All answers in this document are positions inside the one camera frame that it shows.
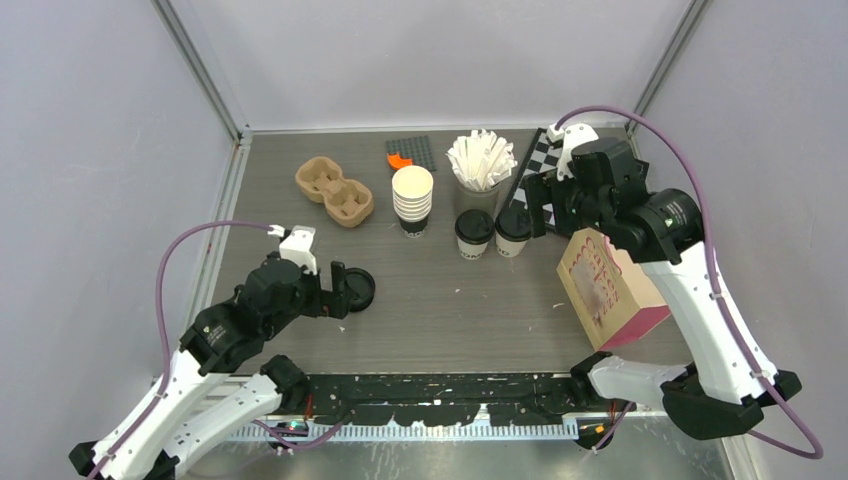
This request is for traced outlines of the stack of paper cups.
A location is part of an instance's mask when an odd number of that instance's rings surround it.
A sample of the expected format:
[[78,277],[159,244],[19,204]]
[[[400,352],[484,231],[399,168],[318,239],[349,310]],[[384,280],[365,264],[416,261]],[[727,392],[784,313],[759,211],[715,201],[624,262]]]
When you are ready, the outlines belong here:
[[397,170],[392,179],[393,208],[404,235],[421,237],[432,209],[434,179],[430,171],[410,165]]

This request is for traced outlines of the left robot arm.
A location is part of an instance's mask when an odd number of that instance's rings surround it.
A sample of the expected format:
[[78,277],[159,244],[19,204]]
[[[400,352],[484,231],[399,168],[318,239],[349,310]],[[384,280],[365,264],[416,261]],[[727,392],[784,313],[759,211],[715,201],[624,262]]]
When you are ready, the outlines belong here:
[[168,375],[111,434],[69,453],[87,479],[177,479],[245,423],[278,409],[298,412],[305,373],[285,355],[267,361],[240,390],[202,414],[199,403],[266,342],[299,317],[343,319],[366,308],[375,282],[366,271],[331,264],[332,288],[318,273],[271,254],[229,299],[202,310],[171,357]]

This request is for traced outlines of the white paper coffee cup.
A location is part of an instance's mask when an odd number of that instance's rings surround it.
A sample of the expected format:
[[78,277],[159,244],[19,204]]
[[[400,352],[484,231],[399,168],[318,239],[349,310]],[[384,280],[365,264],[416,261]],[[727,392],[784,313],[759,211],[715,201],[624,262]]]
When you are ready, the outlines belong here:
[[503,209],[495,220],[495,230],[498,253],[506,258],[516,257],[531,238],[530,215],[520,206]]

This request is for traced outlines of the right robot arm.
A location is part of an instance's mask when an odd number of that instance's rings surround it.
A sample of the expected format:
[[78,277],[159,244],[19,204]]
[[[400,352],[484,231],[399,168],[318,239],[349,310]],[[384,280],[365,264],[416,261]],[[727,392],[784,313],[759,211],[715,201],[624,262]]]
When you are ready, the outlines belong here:
[[608,399],[633,401],[665,412],[688,436],[709,440],[750,432],[766,407],[800,392],[798,376],[762,353],[724,290],[689,194],[650,191],[647,163],[612,137],[577,146],[568,166],[564,177],[551,170],[524,178],[533,235],[591,229],[608,237],[655,285],[693,358],[655,365],[593,354],[571,369],[577,406],[591,411]]

